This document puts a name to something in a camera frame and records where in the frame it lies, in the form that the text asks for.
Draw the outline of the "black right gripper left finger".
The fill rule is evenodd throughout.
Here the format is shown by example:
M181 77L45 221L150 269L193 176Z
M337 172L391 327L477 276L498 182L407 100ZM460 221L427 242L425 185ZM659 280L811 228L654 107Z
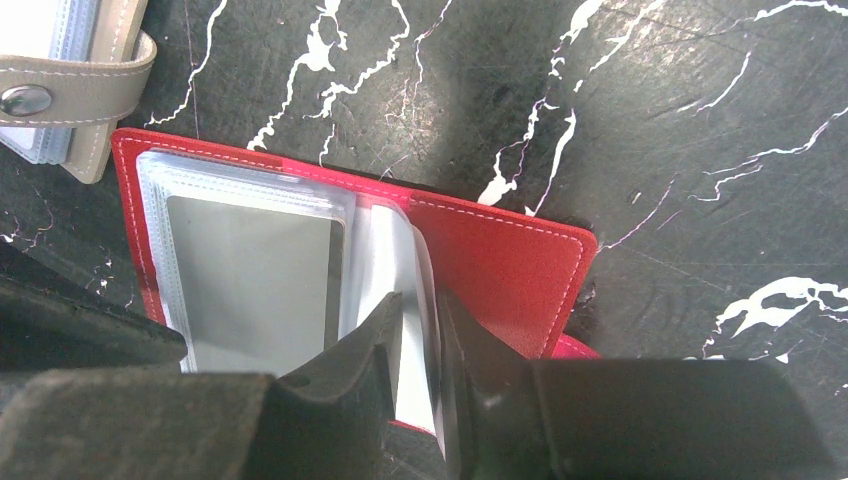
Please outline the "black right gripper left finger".
M401 301L282 377L184 374L183 336L1 249L5 479L372 479Z

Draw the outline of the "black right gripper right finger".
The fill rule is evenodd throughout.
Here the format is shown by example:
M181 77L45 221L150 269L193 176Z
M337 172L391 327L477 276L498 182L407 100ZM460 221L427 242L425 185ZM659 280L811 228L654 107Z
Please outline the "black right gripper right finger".
M535 359L437 295L453 479L832 479L801 398L749 361Z

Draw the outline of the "red card holder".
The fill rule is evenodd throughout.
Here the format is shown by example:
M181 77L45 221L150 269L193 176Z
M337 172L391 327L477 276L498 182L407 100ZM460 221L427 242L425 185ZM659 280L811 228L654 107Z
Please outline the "red card holder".
M527 358L592 356L564 333L597 249L585 229L175 135L124 128L113 134L112 146L146 313L184 337L186 373L199 372L188 369L191 343L167 207L172 196L340 221L338 340L384 295L402 295L395 421L406 428L441 429L434 409L438 286Z

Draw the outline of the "dark card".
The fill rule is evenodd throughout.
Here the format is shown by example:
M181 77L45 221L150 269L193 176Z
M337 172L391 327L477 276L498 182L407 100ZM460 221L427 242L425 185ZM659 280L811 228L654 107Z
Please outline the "dark card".
M191 372L281 377L338 340L338 220L172 196Z

